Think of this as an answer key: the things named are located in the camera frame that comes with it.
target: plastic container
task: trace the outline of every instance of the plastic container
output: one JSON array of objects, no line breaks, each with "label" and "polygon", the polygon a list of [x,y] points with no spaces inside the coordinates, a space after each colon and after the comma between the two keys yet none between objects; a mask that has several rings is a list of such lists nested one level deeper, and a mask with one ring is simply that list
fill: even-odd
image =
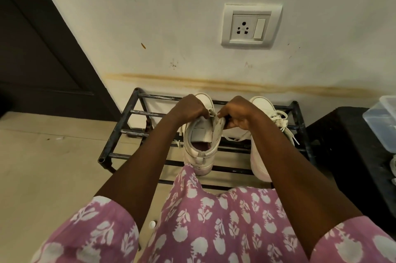
[{"label": "plastic container", "polygon": [[384,95],[363,113],[364,120],[384,148],[396,153],[396,95]]}]

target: sneaker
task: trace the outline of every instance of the sneaker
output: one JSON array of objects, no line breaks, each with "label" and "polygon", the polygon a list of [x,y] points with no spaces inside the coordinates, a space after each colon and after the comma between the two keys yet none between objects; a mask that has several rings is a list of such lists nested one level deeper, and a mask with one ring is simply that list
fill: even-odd
[{"label": "sneaker", "polygon": [[209,95],[198,93],[195,97],[208,109],[210,117],[205,119],[201,116],[183,126],[183,158],[185,165],[193,166],[197,176],[205,176],[212,170],[225,119],[217,117]]},{"label": "sneaker", "polygon": [[[296,143],[299,144],[297,140],[294,138],[293,133],[287,128],[288,115],[285,112],[275,110],[275,107],[271,103],[271,101],[263,96],[255,96],[252,99],[250,99],[250,102],[254,104],[256,107],[258,107],[261,111],[263,111],[269,118],[271,118],[271,120],[280,128],[280,130],[290,140],[291,144],[294,145],[294,141],[296,141]],[[249,131],[246,131],[240,138],[236,140],[233,140],[227,136],[225,136],[225,138],[227,140],[232,140],[232,141],[242,141],[250,138],[251,139],[250,167],[253,174],[259,180],[262,180],[264,182],[272,181]]]}]

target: sleeve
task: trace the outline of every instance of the sleeve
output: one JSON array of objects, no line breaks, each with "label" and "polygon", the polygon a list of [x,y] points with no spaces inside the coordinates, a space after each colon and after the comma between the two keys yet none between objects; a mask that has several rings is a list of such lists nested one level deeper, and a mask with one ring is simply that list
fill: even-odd
[{"label": "sleeve", "polygon": [[327,232],[316,244],[310,262],[396,262],[396,242],[368,217],[359,216]]},{"label": "sleeve", "polygon": [[119,204],[95,196],[65,221],[34,254],[33,262],[127,262],[135,258],[139,232]]}]

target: door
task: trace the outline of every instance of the door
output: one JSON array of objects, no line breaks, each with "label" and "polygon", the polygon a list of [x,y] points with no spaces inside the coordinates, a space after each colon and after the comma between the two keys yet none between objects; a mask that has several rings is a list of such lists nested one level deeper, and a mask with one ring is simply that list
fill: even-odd
[{"label": "door", "polygon": [[0,0],[0,94],[19,112],[120,117],[51,0]]}]

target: pink dress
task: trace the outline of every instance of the pink dress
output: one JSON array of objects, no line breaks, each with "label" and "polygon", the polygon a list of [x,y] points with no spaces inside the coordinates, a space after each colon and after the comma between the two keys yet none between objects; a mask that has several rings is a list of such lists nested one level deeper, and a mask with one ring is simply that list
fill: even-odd
[{"label": "pink dress", "polygon": [[[133,262],[139,232],[116,202],[96,196],[63,223],[32,262]],[[275,190],[233,188],[213,195],[184,166],[140,262],[308,262]],[[310,262],[396,262],[396,242],[367,217],[335,226]]]}]

